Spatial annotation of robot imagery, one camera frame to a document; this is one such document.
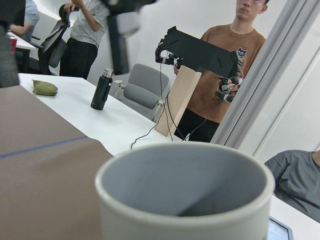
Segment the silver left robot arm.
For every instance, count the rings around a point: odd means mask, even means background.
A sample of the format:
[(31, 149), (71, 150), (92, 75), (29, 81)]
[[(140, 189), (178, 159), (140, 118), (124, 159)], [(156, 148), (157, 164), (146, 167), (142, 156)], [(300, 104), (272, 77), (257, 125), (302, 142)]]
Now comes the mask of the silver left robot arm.
[(110, 10), (107, 17), (112, 65), (115, 75), (130, 71), (126, 38), (140, 28), (140, 9), (154, 0), (103, 0)]

